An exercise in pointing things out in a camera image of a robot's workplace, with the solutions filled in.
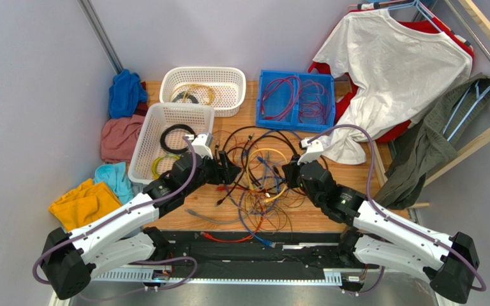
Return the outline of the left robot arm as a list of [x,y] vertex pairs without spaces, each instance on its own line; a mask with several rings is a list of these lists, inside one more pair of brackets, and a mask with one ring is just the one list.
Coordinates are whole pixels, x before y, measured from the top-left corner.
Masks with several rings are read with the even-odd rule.
[[156,221],[184,204],[184,200],[206,185],[227,185],[240,174],[226,153],[219,160],[184,153],[163,173],[144,187],[130,202],[100,219],[73,230],[56,228],[47,235],[35,267],[45,274],[57,297],[66,300],[78,295],[90,281],[112,269],[128,263],[156,258],[164,246],[155,230],[143,230],[126,235],[143,225]]

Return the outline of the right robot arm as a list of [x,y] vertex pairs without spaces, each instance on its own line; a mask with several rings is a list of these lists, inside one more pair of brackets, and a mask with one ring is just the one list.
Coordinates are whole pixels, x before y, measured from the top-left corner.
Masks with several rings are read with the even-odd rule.
[[282,167],[288,187],[299,188],[330,220],[356,230],[341,239],[342,253],[428,282],[455,303],[468,301],[480,265],[471,236],[448,235],[402,218],[365,194],[337,184],[318,161],[299,164],[298,159],[293,156]]

